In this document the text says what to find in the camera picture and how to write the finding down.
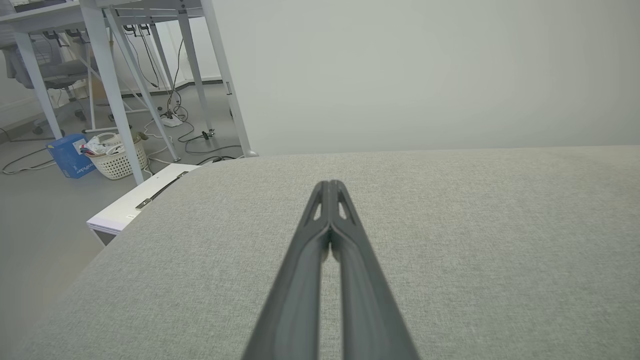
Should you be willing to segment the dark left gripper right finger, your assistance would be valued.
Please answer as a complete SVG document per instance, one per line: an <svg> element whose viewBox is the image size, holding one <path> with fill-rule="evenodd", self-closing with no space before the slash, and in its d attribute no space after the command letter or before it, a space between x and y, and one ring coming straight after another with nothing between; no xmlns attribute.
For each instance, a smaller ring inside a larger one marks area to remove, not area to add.
<svg viewBox="0 0 640 360"><path fill-rule="evenodd" d="M355 205L330 181L330 242L340 264L345 360L418 360L419 354Z"/></svg>

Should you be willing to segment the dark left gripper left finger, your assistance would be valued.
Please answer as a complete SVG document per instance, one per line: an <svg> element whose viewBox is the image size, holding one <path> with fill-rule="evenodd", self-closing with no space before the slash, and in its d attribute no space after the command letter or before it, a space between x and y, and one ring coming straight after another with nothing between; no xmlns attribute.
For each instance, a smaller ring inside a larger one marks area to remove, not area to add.
<svg viewBox="0 0 640 360"><path fill-rule="evenodd" d="M329 247L329 183L318 182L242 358L316 360L319 356L322 264Z"/></svg>

